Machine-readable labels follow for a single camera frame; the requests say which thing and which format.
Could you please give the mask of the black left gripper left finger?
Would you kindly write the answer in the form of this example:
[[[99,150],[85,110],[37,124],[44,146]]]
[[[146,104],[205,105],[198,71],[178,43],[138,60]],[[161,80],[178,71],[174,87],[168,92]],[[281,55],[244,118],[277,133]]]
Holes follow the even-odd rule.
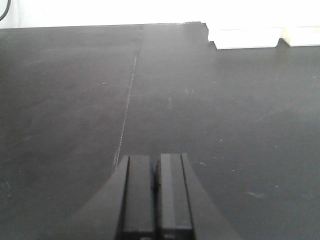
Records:
[[[62,228],[64,240],[154,240],[154,176],[146,155],[124,156],[111,178]]]

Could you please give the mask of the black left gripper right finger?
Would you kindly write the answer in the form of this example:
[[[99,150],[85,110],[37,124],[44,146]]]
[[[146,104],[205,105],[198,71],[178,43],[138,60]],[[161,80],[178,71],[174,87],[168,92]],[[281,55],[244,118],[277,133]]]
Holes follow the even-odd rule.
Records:
[[[238,240],[213,203],[185,153],[163,153],[156,167],[159,240]]]

